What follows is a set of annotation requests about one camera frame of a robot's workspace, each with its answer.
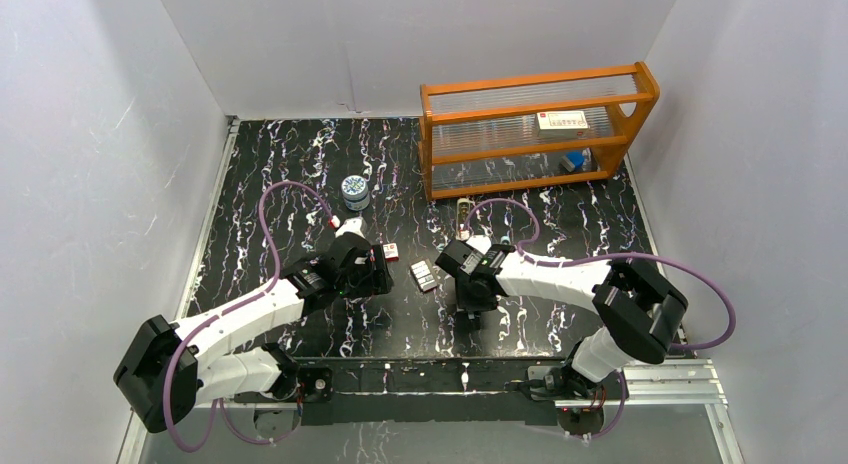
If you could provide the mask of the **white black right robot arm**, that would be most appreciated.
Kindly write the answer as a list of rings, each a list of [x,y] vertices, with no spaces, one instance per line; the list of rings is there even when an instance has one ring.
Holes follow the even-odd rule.
[[[577,398],[633,361],[663,363],[688,309],[648,255],[545,261],[511,245],[453,240],[435,263],[453,278],[457,306],[468,313],[492,310],[500,297],[536,297],[597,314],[601,328],[576,345],[563,369],[564,387]]]

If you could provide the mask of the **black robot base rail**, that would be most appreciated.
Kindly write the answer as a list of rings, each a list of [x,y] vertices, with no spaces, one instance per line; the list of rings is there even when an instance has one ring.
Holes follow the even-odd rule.
[[[513,421],[599,430],[629,396],[622,374],[578,384],[564,367],[557,357],[302,359],[284,371],[281,391],[235,400],[298,410],[307,426]]]

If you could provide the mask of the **white metal stapler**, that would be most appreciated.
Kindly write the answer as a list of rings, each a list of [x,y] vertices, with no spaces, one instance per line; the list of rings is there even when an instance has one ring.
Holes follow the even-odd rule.
[[[474,202],[468,198],[459,198],[456,203],[456,238],[465,241],[471,236],[467,224],[469,214],[474,207]]]

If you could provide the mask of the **red white staple box sleeve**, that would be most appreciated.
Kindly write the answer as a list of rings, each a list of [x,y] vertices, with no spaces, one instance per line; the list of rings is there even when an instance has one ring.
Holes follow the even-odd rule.
[[[399,250],[395,243],[380,244],[375,253],[386,261],[397,261],[399,259]]]

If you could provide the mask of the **cardboard staple tray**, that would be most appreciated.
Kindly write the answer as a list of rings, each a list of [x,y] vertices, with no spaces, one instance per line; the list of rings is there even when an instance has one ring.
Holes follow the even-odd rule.
[[[438,287],[437,277],[429,260],[417,261],[411,264],[409,269],[421,293],[428,293]]]

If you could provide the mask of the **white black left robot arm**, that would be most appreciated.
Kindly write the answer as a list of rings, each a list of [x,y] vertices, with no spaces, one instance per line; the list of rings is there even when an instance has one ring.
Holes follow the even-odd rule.
[[[296,362],[276,344],[246,352],[240,346],[338,300],[387,294],[392,286],[384,245],[339,233],[325,252],[295,261],[239,302],[175,322],[147,319],[113,381],[150,433],[219,398],[260,393],[287,400],[299,385]]]

